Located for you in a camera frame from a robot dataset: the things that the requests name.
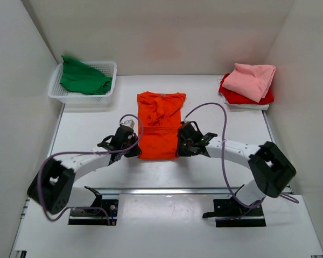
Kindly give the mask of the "white folded t shirt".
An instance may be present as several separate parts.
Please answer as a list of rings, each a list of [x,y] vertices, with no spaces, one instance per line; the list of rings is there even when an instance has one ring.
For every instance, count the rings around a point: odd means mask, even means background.
[[[227,105],[235,106],[242,109],[253,109],[266,111],[269,108],[269,104],[259,105],[259,104],[230,104],[225,96],[222,96],[223,102]]]

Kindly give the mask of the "pink folded t shirt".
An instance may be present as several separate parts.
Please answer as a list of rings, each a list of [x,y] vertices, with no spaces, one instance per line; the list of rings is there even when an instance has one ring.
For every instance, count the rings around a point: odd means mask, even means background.
[[[223,87],[255,102],[264,98],[271,87],[276,67],[235,63],[234,70],[225,79]]]

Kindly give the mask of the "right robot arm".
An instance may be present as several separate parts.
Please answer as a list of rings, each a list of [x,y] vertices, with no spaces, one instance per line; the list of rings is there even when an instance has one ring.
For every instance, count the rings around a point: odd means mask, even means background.
[[[182,121],[177,137],[177,156],[202,155],[221,160],[223,178],[233,199],[230,208],[236,215],[243,215],[260,205],[265,197],[279,197],[296,175],[292,163],[270,141],[262,145],[249,145],[226,140],[211,132],[202,134],[194,121]],[[226,161],[248,168],[253,180],[233,192],[226,174]]]

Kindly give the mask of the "orange t shirt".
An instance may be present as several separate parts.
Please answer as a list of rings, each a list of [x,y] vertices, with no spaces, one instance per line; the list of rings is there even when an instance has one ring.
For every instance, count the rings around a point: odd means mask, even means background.
[[[174,160],[185,93],[143,92],[137,95],[141,160]]]

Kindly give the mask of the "white plastic basket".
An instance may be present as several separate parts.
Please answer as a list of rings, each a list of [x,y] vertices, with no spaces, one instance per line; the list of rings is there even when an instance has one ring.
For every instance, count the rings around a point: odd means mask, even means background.
[[[80,62],[64,57],[49,83],[48,96],[64,104],[103,104],[111,101],[117,76],[114,61]]]

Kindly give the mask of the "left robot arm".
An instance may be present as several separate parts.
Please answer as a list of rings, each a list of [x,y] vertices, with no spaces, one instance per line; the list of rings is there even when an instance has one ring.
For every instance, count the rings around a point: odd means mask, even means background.
[[[83,200],[84,209],[96,214],[102,207],[102,201],[95,195],[77,190],[73,184],[79,178],[108,167],[121,157],[137,157],[142,153],[138,146],[139,138],[130,126],[120,125],[114,135],[105,137],[88,152],[64,152],[69,155],[57,159],[57,155],[48,158],[41,166],[27,189],[27,195],[52,215],[63,211],[71,197],[76,203]]]

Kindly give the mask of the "red folded t shirt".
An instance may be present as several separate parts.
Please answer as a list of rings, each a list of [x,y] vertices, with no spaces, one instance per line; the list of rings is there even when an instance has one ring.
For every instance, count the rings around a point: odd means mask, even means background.
[[[230,75],[230,73],[226,73],[219,86],[219,93],[225,96],[226,100],[229,104],[256,104],[256,105],[265,105],[270,104],[274,101],[273,94],[271,92],[271,89],[268,90],[266,96],[262,98],[259,102],[255,102],[247,97],[244,97],[234,91],[228,90],[223,87],[223,83],[225,79]]]

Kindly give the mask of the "green t shirt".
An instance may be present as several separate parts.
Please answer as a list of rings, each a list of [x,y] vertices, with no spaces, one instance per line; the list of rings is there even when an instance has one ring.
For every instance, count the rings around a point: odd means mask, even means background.
[[[65,90],[84,95],[105,95],[111,90],[112,77],[74,58],[62,56],[62,59],[60,84]]]

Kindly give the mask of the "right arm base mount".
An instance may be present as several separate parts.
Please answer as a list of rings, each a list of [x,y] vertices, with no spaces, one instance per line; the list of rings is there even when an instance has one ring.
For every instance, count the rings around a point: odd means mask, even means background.
[[[215,219],[216,228],[266,227],[260,201],[253,203],[254,208],[244,207],[233,197],[213,200],[213,211],[205,212],[202,219]]]

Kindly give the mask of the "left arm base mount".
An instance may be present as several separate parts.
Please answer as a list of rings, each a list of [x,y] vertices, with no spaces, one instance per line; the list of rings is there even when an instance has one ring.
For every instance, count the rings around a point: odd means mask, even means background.
[[[76,188],[68,206],[69,225],[115,226],[117,225],[119,195],[104,194],[91,187]]]

